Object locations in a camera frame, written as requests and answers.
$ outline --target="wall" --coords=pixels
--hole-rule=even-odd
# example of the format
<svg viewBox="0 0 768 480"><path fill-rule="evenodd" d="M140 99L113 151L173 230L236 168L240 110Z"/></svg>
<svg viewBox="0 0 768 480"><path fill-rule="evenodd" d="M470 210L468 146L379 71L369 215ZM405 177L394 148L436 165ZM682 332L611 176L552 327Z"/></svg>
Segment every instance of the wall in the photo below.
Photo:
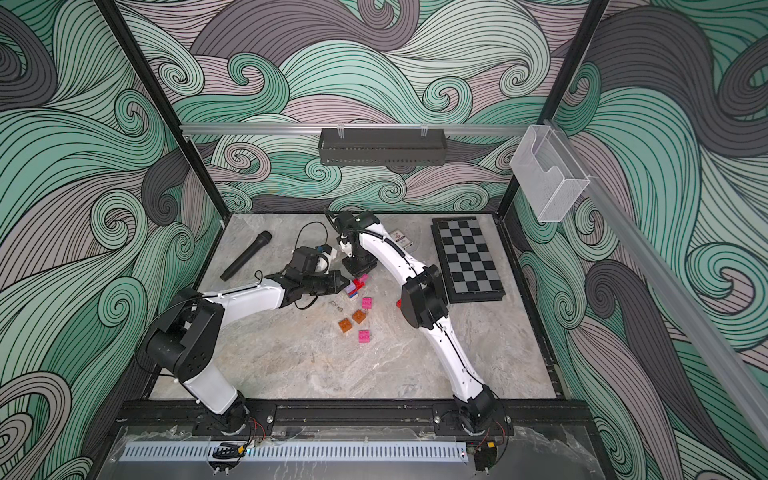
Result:
<svg viewBox="0 0 768 480"><path fill-rule="evenodd" d="M768 2L602 21L555 120L768 385ZM512 236L563 377L622 478L768 478L768 452L588 198Z"/></svg>
<svg viewBox="0 0 768 480"><path fill-rule="evenodd" d="M119 1L183 122L332 124L533 123L587 3ZM317 137L197 138L235 211L495 211L519 140L454 137L449 164L388 170L320 165Z"/></svg>
<svg viewBox="0 0 768 480"><path fill-rule="evenodd" d="M91 0L2 2L0 32L0 472L82 478L219 217Z"/></svg>

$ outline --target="orange lego brick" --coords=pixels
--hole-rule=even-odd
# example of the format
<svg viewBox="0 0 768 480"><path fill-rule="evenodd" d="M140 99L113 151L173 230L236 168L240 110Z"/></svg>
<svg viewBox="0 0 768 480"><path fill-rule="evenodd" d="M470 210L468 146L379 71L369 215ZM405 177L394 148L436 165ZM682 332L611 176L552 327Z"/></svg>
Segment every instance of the orange lego brick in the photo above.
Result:
<svg viewBox="0 0 768 480"><path fill-rule="evenodd" d="M349 319L345 318L341 322L339 322L339 327L341 328L341 331L343 333L347 333L352 329L352 322L349 321Z"/></svg>
<svg viewBox="0 0 768 480"><path fill-rule="evenodd" d="M358 324L362 323L363 320L366 319L366 313L362 310L357 310L352 314L352 319L355 320Z"/></svg>

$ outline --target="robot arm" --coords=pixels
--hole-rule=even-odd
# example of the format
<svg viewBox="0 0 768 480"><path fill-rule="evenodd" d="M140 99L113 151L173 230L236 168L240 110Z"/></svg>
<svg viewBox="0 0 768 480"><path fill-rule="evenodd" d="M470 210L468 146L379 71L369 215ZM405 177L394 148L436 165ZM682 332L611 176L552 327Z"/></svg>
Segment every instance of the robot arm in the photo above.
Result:
<svg viewBox="0 0 768 480"><path fill-rule="evenodd" d="M243 397L210 361L219 330L253 313L289 306L305 293L340 292L349 280L340 270L328 271L334 256L328 245L300 247L285 268L259 283L221 292L181 290L149 326L141 348L210 410L222 432L239 432L248 413Z"/></svg>
<svg viewBox="0 0 768 480"><path fill-rule="evenodd" d="M343 264L352 275L367 273L380 262L400 283L402 314L435 349L462 424L470 433L485 431L497 404L454 334L437 267L400 249L372 214L327 215L340 235L339 245L347 255ZM210 361L220 328L256 312L288 306L304 293L340 292L349 280L339 270L327 271L333 255L327 245L300 247L283 270L259 283L202 294L182 290L150 325L142 348L211 411L222 432L238 432L248 415L243 397Z"/></svg>
<svg viewBox="0 0 768 480"><path fill-rule="evenodd" d="M481 432L496 409L493 392L472 367L453 331L445 288L436 266L426 266L402 250L379 219L370 213L326 214L340 234L343 260L354 276L381 263L400 283L401 311L408 323L426 335L448 374L459 416L469 432Z"/></svg>

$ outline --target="aluminum rail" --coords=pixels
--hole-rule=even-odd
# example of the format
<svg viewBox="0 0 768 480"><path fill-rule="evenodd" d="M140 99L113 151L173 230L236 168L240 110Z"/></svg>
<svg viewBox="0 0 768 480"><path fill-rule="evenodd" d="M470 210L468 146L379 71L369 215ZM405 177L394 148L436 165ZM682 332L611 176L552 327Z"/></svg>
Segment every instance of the aluminum rail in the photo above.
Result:
<svg viewBox="0 0 768 480"><path fill-rule="evenodd" d="M224 123L204 122L181 124L184 135L320 135L324 128L418 128L442 129L446 135L475 135L479 137L522 137L527 124L291 124L291 123Z"/></svg>
<svg viewBox="0 0 768 480"><path fill-rule="evenodd" d="M546 121L545 124L553 128L557 127L554 122ZM579 162L578 166L591 178L584 194L592 199L621 245L629 252L635 263L641 266L643 275L654 288L659 300L677 321L690 343L696 347L699 355L728 392L733 403L739 407L757 438L763 446L768 447L766 390L757 382L757 378L748 370L744 361L739 358L733 347L680 283L672 269L640 232L637 225L619 208L603 180L591 172L570 141L565 147L571 151L575 161Z"/></svg>

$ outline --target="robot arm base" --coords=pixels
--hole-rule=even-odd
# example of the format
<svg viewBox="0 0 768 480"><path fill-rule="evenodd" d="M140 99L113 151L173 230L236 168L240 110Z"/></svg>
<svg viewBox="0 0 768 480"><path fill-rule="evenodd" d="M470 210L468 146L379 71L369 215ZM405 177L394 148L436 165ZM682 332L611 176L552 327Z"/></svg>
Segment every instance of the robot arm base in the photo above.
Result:
<svg viewBox="0 0 768 480"><path fill-rule="evenodd" d="M487 385L482 386L482 391L473 399L466 402L458 397L453 397L458 406L458 418L468 433L479 434L484 432L493 421L493 414L498 408L498 403L493 392Z"/></svg>

